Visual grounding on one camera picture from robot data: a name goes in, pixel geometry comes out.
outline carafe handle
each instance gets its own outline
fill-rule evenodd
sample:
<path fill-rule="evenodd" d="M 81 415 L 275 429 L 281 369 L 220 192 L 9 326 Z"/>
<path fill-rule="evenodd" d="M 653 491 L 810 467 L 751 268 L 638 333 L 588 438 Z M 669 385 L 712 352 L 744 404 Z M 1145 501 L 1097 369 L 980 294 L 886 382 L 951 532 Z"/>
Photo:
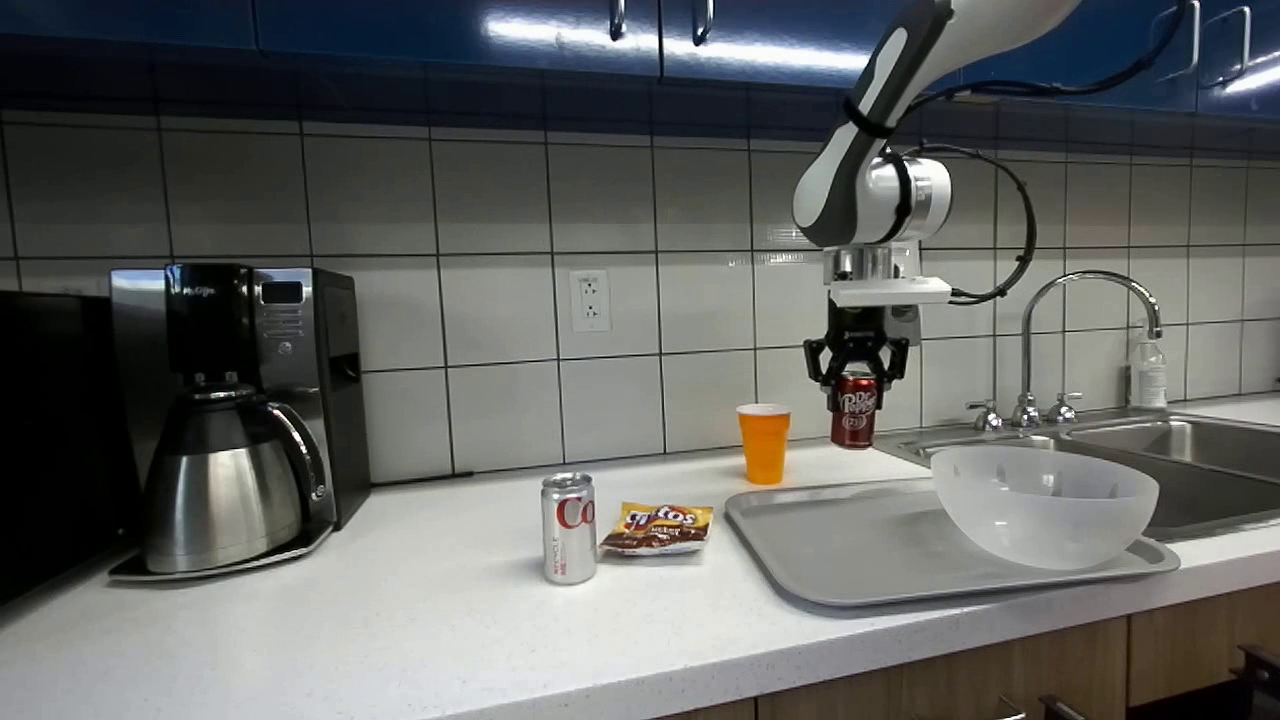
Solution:
<path fill-rule="evenodd" d="M 320 445 L 309 432 L 309 423 L 296 415 L 296 409 L 267 400 L 263 404 L 267 415 L 283 429 L 283 448 L 289 448 L 289 463 L 298 477 L 298 496 L 309 507 L 309 523 L 333 523 L 335 507 L 333 507 L 333 487 L 323 477 L 323 462 L 320 462 Z"/>

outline white bowl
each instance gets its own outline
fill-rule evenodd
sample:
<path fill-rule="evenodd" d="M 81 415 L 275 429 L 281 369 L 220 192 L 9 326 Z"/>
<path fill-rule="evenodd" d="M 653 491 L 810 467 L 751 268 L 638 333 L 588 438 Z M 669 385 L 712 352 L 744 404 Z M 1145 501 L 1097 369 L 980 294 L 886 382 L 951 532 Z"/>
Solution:
<path fill-rule="evenodd" d="M 930 479 L 975 547 L 1051 574 L 1117 561 L 1160 496 L 1137 467 L 1051 448 L 944 448 Z"/>

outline faucet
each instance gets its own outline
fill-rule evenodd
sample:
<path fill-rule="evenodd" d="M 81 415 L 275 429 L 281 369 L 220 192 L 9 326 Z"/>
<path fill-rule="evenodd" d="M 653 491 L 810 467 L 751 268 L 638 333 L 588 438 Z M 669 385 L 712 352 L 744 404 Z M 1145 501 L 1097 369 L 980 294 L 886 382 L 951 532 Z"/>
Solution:
<path fill-rule="evenodd" d="M 1030 400 L 1030 317 L 1037 317 L 1037 303 L 1059 287 L 1059 286 L 1076 286 L 1076 280 L 1109 280 L 1109 286 L 1118 286 L 1128 287 L 1145 309 L 1147 309 L 1147 336 L 1160 339 L 1162 336 L 1162 319 L 1160 319 L 1160 299 L 1130 278 L 1124 271 L 1109 271 L 1109 268 L 1076 268 L 1076 271 L 1065 271 L 1057 280 L 1046 280 L 1043 287 L 1037 287 L 1037 297 L 1027 299 L 1027 312 L 1024 312 L 1024 382 L 1018 382 L 1018 394 L 1014 394 L 1014 409 L 1010 409 L 1010 429 L 1030 429 L 1030 423 L 1043 423 L 1040 411 L 1037 411 L 1037 400 Z"/>

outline stainless steel sink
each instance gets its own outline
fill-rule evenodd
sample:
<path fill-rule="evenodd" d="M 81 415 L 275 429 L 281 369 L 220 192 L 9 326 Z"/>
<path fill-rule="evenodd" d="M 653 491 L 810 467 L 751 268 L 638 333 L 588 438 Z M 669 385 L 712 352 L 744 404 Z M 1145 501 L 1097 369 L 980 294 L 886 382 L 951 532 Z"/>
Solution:
<path fill-rule="evenodd" d="M 897 439 L 886 454 L 928 463 L 930 454 L 959 445 L 1037 445 L 1141 467 L 1160 484 L 1160 506 L 1147 523 L 1156 539 L 1217 535 L 1280 516 L 1280 432 L 1268 429 L 1118 415 L 1037 438 L 922 432 Z"/>

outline food tray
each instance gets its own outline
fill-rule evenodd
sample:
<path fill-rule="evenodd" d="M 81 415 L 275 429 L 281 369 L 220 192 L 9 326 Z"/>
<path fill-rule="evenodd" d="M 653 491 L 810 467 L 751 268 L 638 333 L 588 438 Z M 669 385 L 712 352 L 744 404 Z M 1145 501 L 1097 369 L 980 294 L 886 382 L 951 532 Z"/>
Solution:
<path fill-rule="evenodd" d="M 1181 561 L 1147 535 L 1118 561 L 1088 574 L 1003 563 L 949 522 L 930 479 L 744 491 L 725 506 L 725 516 L 780 597 L 827 611 L 1181 567 Z"/>
<path fill-rule="evenodd" d="M 312 530 L 302 535 L 296 535 L 290 544 L 281 544 L 267 557 L 253 557 L 240 563 L 225 563 L 225 567 L 203 567 L 203 574 L 149 574 L 144 551 L 123 557 L 107 576 L 115 586 L 192 586 L 192 582 L 215 582 L 215 576 L 240 576 L 240 574 L 254 574 L 254 567 L 270 567 L 270 563 L 289 563 L 298 557 L 312 557 L 323 539 L 333 535 L 333 530 Z"/>

